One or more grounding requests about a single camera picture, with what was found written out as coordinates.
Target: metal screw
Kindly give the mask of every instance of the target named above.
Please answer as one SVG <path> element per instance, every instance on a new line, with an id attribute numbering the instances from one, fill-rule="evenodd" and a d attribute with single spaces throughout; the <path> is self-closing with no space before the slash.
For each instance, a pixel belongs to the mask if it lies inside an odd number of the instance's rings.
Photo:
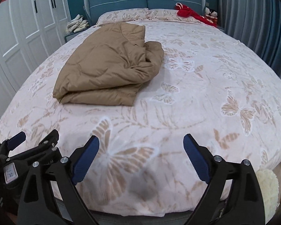
<path id="1" fill-rule="evenodd" d="M 216 162 L 221 162 L 222 161 L 222 158 L 220 156 L 214 156 L 214 160 Z"/>
<path id="2" fill-rule="evenodd" d="M 247 159 L 244 159 L 243 162 L 244 162 L 244 164 L 245 164 L 246 166 L 251 165 L 251 162 L 250 162 L 249 160 L 247 160 Z"/>
<path id="3" fill-rule="evenodd" d="M 61 163 L 66 163 L 66 162 L 68 162 L 68 158 L 67 157 L 63 157 L 63 158 L 61 158 Z"/>
<path id="4" fill-rule="evenodd" d="M 32 166 L 33 166 L 33 167 L 37 167 L 39 164 L 40 164 L 39 162 L 34 162 L 34 163 L 32 164 Z"/>

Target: brown jacket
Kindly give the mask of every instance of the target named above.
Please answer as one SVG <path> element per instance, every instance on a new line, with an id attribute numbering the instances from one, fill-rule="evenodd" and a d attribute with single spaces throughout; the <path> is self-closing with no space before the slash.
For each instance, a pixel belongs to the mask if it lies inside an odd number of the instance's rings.
<path id="1" fill-rule="evenodd" d="M 60 103 L 132 106 L 142 84 L 158 74 L 163 56 L 159 42 L 145 43 L 145 26 L 105 25 L 67 60 L 53 97 Z"/>

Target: wardrobe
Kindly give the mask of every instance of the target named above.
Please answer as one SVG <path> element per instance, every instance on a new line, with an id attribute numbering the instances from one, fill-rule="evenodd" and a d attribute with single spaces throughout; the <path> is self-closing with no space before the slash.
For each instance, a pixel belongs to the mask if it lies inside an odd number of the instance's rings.
<path id="1" fill-rule="evenodd" d="M 65 43 L 69 20 L 67 0 L 1 1 L 0 117 L 30 74 Z"/>

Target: floral pillow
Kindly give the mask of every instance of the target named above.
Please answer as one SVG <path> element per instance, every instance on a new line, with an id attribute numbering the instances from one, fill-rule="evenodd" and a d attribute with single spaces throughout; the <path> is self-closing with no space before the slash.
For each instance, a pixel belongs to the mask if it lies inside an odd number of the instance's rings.
<path id="1" fill-rule="evenodd" d="M 193 17 L 183 18 L 177 15 L 177 10 L 175 9 L 151 9 L 148 11 L 148 18 L 150 20 L 169 20 L 169 21 L 183 21 L 198 23 L 201 22 Z"/>
<path id="2" fill-rule="evenodd" d="M 147 8 L 132 8 L 107 12 L 99 17 L 96 25 L 99 26 L 117 22 L 146 20 L 148 19 L 148 11 L 149 9 Z"/>

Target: gray curtain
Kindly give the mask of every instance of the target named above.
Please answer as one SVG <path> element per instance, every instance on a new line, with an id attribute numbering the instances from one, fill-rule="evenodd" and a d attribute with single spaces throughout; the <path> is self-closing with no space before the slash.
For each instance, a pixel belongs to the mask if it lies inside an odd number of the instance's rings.
<path id="1" fill-rule="evenodd" d="M 219 25 L 262 58 L 281 78 L 281 2 L 219 0 Z"/>

